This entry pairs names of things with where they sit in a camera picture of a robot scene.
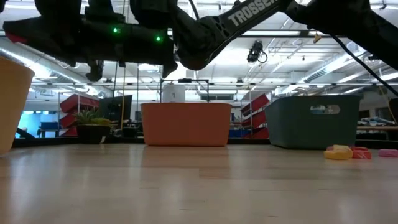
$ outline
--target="red toy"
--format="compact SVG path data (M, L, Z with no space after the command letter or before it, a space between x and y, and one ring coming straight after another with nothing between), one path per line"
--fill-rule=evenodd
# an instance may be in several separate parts
M372 159L372 154L366 147L352 146L353 159Z

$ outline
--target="red shelf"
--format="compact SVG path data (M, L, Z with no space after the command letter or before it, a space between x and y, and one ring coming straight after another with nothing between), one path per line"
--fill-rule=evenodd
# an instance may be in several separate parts
M77 94L74 94L70 97L68 97L66 100L64 100L61 104L61 110L64 113L71 113L73 110L78 108L78 102L79 102L79 96ZM85 96L80 96L80 109L90 109L92 107L99 107L100 106L100 101L99 100L93 100L91 98L85 97Z
M255 130L253 130L253 136L251 136L251 134L247 134L244 136L244 138L268 139L269 138L268 129L267 128L257 128Z
M267 96L265 94L261 94L259 97L257 97L251 103L247 104L241 109L242 115L243 116L250 115L250 104L251 104L251 111L255 112L258 109L265 106L267 103L269 103Z
M264 124L267 121L265 111L260 111L252 116L252 128L258 128L258 126ZM250 127L250 118L245 119L242 122L242 127Z
M77 136L77 130L76 126L73 126L68 129L68 131L65 131L65 133L62 134L63 137L75 137Z
M74 122L75 122L75 117L73 113L67 114L62 119L60 119L60 124L62 128L69 128L74 124Z

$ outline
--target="computer monitor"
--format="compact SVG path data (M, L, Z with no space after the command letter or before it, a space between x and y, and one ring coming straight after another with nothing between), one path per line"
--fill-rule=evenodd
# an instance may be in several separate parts
M124 96L123 120L130 119L132 95ZM111 121L121 121L123 96L109 97L99 101L99 114Z

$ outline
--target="gray plastic storage bin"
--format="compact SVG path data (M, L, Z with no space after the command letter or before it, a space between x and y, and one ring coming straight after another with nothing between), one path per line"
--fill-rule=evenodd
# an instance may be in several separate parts
M360 97L352 95L291 96L275 100L266 107L269 140L275 146L288 149L326 149L334 144L352 146L359 101ZM322 110L322 105L332 110Z

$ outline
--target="plastic toy piece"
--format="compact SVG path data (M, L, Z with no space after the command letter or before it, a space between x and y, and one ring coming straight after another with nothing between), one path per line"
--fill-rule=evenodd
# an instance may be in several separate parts
M370 151L353 150L353 159L372 159Z
M372 154L366 147L352 146L353 159L372 159Z
M352 150L352 151L355 151L355 150L357 150L357 151L368 151L369 149L366 148L366 147L352 146L352 147L351 147L351 150Z
M348 146L334 145L328 147L323 155L326 159L346 160L353 157L353 151Z
M380 157L398 157L398 150L397 149L380 149L379 150Z

